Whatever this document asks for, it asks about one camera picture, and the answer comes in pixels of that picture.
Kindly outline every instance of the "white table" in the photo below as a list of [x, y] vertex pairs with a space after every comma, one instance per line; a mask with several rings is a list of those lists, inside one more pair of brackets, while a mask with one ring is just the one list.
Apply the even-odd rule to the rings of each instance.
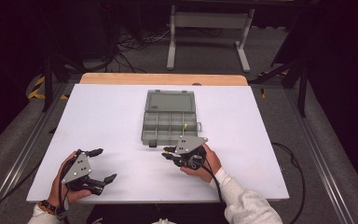
[[90, 158], [90, 177], [117, 174], [101, 196], [81, 203], [209, 203], [218, 195], [206, 183], [179, 171], [143, 146], [141, 132], [148, 90], [193, 91], [199, 136], [217, 153], [228, 173], [269, 200], [289, 198], [252, 90], [247, 86], [77, 84], [37, 172], [27, 201], [48, 197], [62, 161], [81, 148], [103, 148]]

